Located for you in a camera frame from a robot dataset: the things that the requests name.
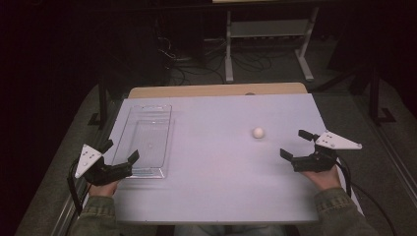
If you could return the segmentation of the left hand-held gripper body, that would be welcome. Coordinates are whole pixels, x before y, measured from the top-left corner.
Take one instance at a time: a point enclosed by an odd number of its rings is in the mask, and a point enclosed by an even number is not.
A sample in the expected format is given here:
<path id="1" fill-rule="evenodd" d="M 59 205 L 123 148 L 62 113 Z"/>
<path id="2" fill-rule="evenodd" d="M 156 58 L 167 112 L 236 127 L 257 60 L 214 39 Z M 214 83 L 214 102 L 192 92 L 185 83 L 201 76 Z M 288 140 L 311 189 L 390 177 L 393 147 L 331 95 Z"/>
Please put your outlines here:
<path id="1" fill-rule="evenodd" d="M 133 175 L 133 165 L 128 163 L 128 159 L 124 163 L 107 165 L 103 155 L 99 149 L 83 145 L 74 177 L 84 177 L 95 186 L 103 186 Z"/>

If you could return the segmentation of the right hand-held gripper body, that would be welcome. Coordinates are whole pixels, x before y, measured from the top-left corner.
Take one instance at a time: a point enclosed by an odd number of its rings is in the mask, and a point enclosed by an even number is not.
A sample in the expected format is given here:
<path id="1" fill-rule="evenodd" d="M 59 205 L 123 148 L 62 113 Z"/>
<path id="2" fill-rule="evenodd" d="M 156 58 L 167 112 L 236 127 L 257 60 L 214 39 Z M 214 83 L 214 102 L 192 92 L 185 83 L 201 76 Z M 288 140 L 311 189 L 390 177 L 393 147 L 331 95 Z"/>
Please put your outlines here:
<path id="1" fill-rule="evenodd" d="M 355 143 L 330 131 L 324 131 L 314 142 L 314 151 L 308 156 L 293 157 L 292 166 L 295 172 L 331 170 L 336 165 L 338 150 L 361 149 L 362 145 Z"/>

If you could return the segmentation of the clear plastic tray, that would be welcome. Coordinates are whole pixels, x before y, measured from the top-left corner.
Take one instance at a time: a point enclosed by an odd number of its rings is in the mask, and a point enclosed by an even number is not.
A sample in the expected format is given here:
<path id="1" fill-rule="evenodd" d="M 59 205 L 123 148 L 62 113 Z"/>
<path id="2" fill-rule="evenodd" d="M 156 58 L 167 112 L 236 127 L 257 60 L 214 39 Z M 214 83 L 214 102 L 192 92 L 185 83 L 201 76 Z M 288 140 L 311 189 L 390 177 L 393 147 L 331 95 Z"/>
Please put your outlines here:
<path id="1" fill-rule="evenodd" d="M 163 179 L 171 111 L 168 104 L 131 107 L 112 164 L 127 162 L 136 151 L 139 159 L 132 165 L 132 178 Z"/>

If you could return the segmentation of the person's left hand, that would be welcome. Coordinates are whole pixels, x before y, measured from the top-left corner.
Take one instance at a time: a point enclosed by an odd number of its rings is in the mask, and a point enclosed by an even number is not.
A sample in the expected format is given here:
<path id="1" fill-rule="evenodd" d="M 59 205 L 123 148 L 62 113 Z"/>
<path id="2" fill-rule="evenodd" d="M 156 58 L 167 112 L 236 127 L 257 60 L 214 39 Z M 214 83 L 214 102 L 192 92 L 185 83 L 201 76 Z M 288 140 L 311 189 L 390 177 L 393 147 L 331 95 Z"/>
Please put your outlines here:
<path id="1" fill-rule="evenodd" d="M 92 197 L 109 197 L 111 198 L 118 187 L 118 181 L 111 182 L 103 186 L 89 185 L 89 195 Z"/>

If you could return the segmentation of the person's right hand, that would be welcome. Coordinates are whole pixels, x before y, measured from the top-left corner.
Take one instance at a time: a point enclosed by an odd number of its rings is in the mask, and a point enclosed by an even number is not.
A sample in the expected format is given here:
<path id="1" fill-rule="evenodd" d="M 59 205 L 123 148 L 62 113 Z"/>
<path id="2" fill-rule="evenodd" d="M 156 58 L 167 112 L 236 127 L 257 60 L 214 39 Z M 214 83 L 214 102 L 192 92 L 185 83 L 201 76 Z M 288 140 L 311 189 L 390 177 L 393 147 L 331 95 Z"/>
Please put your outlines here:
<path id="1" fill-rule="evenodd" d="M 320 191 L 341 187 L 336 166 L 334 166 L 331 170 L 322 172 L 305 171 L 303 172 L 303 175 L 307 177 Z"/>

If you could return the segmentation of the black metal stand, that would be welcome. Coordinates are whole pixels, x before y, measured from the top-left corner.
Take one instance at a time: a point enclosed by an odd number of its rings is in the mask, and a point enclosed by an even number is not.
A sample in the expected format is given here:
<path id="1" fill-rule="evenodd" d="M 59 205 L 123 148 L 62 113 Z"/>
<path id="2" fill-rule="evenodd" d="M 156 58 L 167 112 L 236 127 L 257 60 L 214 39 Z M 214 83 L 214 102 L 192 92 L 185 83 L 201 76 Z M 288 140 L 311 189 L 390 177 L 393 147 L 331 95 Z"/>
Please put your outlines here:
<path id="1" fill-rule="evenodd" d="M 372 121 L 380 126 L 382 123 L 393 123 L 394 117 L 387 108 L 380 108 L 380 77 L 375 66 L 371 68 L 369 115 Z"/>
<path id="2" fill-rule="evenodd" d="M 98 102 L 99 111 L 90 116 L 89 125 L 97 126 L 101 130 L 107 121 L 107 89 L 103 77 L 98 80 Z"/>

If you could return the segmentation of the aluminium rail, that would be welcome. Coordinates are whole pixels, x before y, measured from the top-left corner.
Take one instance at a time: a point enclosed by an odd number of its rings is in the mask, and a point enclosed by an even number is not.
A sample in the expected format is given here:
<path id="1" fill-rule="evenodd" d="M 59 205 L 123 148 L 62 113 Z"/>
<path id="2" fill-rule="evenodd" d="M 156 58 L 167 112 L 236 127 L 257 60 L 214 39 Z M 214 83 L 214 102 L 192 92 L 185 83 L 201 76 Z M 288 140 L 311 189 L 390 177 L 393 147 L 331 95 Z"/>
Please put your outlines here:
<path id="1" fill-rule="evenodd" d="M 414 180 L 411 172 L 402 161 L 400 153 L 394 147 L 392 138 L 384 131 L 382 126 L 375 128 L 376 136 L 383 144 L 388 158 L 412 204 L 417 208 L 417 182 Z"/>
<path id="2" fill-rule="evenodd" d="M 76 214 L 76 207 L 73 202 L 72 195 L 69 194 L 64 201 L 50 236 L 67 236 Z"/>

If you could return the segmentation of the white metal desk frame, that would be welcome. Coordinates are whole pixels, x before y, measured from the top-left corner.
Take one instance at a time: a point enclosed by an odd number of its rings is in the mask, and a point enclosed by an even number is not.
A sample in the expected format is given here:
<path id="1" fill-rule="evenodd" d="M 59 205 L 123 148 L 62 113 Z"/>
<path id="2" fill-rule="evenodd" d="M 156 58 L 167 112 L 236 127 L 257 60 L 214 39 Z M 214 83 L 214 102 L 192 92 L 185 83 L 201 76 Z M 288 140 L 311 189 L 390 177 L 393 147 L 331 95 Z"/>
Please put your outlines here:
<path id="1" fill-rule="evenodd" d="M 232 22 L 231 12 L 228 12 L 226 21 L 226 54 L 224 59 L 226 81 L 228 83 L 234 82 L 231 58 L 232 38 L 302 36 L 303 44 L 298 49 L 295 49 L 294 53 L 305 80 L 307 82 L 312 82 L 314 80 L 314 76 L 306 61 L 305 53 L 311 39 L 319 10 L 319 7 L 315 7 L 311 11 L 311 15 L 308 19 L 254 22 Z"/>

